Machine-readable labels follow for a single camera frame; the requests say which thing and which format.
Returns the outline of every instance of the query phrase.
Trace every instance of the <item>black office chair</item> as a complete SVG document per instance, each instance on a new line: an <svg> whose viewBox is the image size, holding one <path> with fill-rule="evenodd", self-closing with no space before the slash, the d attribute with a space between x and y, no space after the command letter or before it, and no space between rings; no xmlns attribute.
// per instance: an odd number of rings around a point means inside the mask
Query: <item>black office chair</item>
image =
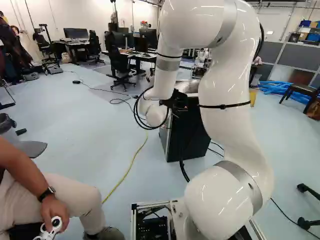
<svg viewBox="0 0 320 240"><path fill-rule="evenodd" d="M94 57L95 63L102 63L106 65L105 61L100 59L101 53L101 43L99 43L99 37L96 34L96 31L89 30L89 46L88 46L89 56Z"/></svg>
<svg viewBox="0 0 320 240"><path fill-rule="evenodd" d="M10 240L33 240L40 233L42 222L15 225L7 232Z"/></svg>
<svg viewBox="0 0 320 240"><path fill-rule="evenodd" d="M32 35L32 38L34 41L36 41L36 44L38 45L39 51L42 53L42 55L46 58L42 59L42 66L45 69L45 74L48 74L48 68L59 65L59 60L58 58L52 57L52 55L55 55L55 51L52 45L50 45L49 42L45 39L45 37L41 34L39 34L38 31L35 31L35 33Z"/></svg>
<svg viewBox="0 0 320 240"><path fill-rule="evenodd" d="M320 201L320 194L317 193L316 191L312 190L310 187L307 185L301 183L296 186L296 188L301 192L309 192L311 195L313 195L316 199ZM315 220L315 221L307 221L303 217L299 217L297 224L305 230L308 230L311 226L319 226L320 225L320 220Z"/></svg>
<svg viewBox="0 0 320 240"><path fill-rule="evenodd" d="M109 58L111 63L111 71L115 72L117 71L120 74L124 74L124 76L118 77L114 74L112 76L107 75L109 77L115 78L116 80L113 81L114 85L112 85L110 88L111 90L114 89L114 87L122 85L124 87L124 91L127 91L126 84L133 85L136 87L135 82L130 82L129 78L132 76L130 73L133 73L134 71L130 68L130 58L126 55L122 55L119 52L119 49L112 45L109 50Z"/></svg>

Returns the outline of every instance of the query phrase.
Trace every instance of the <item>black chair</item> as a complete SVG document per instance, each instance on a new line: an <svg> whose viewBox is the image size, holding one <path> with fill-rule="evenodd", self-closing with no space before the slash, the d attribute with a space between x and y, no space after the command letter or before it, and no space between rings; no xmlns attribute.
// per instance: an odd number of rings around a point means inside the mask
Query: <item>black chair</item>
<svg viewBox="0 0 320 240"><path fill-rule="evenodd" d="M99 37L94 30L89 30L89 46L88 46L89 56L94 57L95 63L102 63L106 65L105 61L100 59L101 53L101 43L99 43Z"/></svg>
<svg viewBox="0 0 320 240"><path fill-rule="evenodd" d="M131 65L130 65L130 58L126 55L122 55L119 52L119 49L115 46L112 45L109 50L109 58L110 58L110 63L111 63L111 71L112 75L107 74L107 76L115 78L116 80L113 81L114 85L112 85L110 88L111 90L114 89L114 87L122 85L124 88L124 91L127 91L126 84L133 85L136 87L135 82L130 82L129 78L132 76L130 73L133 73L134 71L131 70ZM115 71L117 71L120 74L123 74L124 76L118 77L115 74Z"/></svg>
<svg viewBox="0 0 320 240"><path fill-rule="evenodd" d="M301 192L301 193L305 193L305 192L309 192L310 194L312 194L316 199L318 199L320 201L320 194L317 193L316 191L312 190L310 187L308 187L307 185L301 183L298 186L296 186L296 188ZM305 220L303 217L299 217L298 219L298 225L305 230L308 230L311 226L319 226L320 225L320 220L316 220L316 221L307 221Z"/></svg>
<svg viewBox="0 0 320 240"><path fill-rule="evenodd" d="M48 74L48 68L53 67L55 65L57 65L60 68L59 65L59 60L56 57L55 51L53 46L47 42L47 40L45 39L45 37L41 34L39 34L38 31L36 31L33 35L32 38L34 41L36 41L36 44L39 48L39 51L42 53L42 55L46 58L42 59L42 66L45 69L45 74Z"/></svg>
<svg viewBox="0 0 320 240"><path fill-rule="evenodd" d="M289 86L288 90L284 93L283 97L281 98L279 104L283 102L283 100L288 100L294 92L298 92L307 96L310 96L309 102L306 104L303 113L307 114L308 109L310 106L317 100L317 97L320 93L320 87L314 88L312 86L302 85L302 84L292 84Z"/></svg>
<svg viewBox="0 0 320 240"><path fill-rule="evenodd" d="M7 232L9 233L10 240L33 240L39 235L41 225L42 222L15 225Z"/></svg>

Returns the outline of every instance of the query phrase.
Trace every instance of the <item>light blue floor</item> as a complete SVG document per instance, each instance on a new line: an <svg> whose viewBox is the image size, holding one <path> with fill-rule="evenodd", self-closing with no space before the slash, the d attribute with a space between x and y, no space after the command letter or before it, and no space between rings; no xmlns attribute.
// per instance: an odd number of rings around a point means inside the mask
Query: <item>light blue floor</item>
<svg viewBox="0 0 320 240"><path fill-rule="evenodd" d="M72 64L62 68L77 72L91 87L109 90L113 83L95 70ZM181 71L182 76L188 77L190 72ZM120 95L72 84L77 79L76 74L64 72L13 86L17 104L3 112L17 121L18 128L27 128L22 140L48 143L47 150L35 160L42 171L96 186L106 196L127 170L146 132L137 126L126 104L109 104L109 100ZM129 93L137 94L146 86L147 81L141 78L137 88L130 88ZM3 89L0 96L1 102L7 101ZM288 100L279 105L279 100L279 96L259 93L252 109L257 138L274 168L273 198L294 220L300 216L317 220L320 202L298 192L296 185L305 183L320 192L320 122L302 114L302 104ZM107 223L119 228L127 240L131 203L178 198L186 187L179 164L165 161L158 131L149 131L148 135L130 174L103 206ZM203 158L185 161L185 168L192 178L220 160L208 151ZM285 219L272 202L255 219L268 240L314 239ZM320 236L320 226L312 227L312 231ZM82 232L80 221L75 218L57 239L80 240Z"/></svg>

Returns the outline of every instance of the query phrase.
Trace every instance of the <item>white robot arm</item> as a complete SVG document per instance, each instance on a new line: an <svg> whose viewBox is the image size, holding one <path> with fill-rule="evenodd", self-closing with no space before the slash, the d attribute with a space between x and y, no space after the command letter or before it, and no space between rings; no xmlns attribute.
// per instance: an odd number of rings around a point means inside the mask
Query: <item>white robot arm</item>
<svg viewBox="0 0 320 240"><path fill-rule="evenodd" d="M226 240L270 198L274 175L250 119L249 74L259 44L259 20L242 0L166 0L159 19L155 80L138 109L151 126L166 118L183 49L211 48L212 63L198 87L208 135L224 145L224 160L194 177L184 201L209 240Z"/></svg>

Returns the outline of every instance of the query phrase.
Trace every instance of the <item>office desk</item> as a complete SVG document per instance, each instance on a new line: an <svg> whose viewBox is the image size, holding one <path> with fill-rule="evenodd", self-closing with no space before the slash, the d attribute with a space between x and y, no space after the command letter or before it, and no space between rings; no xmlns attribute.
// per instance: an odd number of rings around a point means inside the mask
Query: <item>office desk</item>
<svg viewBox="0 0 320 240"><path fill-rule="evenodd" d="M102 54L104 55L109 55L108 51L102 51ZM156 63L157 61L157 55L154 53L148 53L150 56L143 56L144 52L141 52L140 54L130 54L128 52L121 52L122 55L128 56L130 59L135 60L135 69L136 69L136 74L142 74L145 73L146 71L140 68L140 63L142 62L148 62L148 63ZM112 70L112 76L115 76L116 73L115 71L111 68Z"/></svg>
<svg viewBox="0 0 320 240"><path fill-rule="evenodd" d="M70 54L72 63L75 64L75 65L79 65L78 60L77 60L77 56L76 56L76 51L78 49L81 49L81 48L85 48L86 49L87 45L90 44L88 41L86 41L86 42L81 42L81 41L80 42L52 41L52 43L63 45L65 47L66 51ZM58 56L61 56L61 53L60 52L56 52L56 54Z"/></svg>

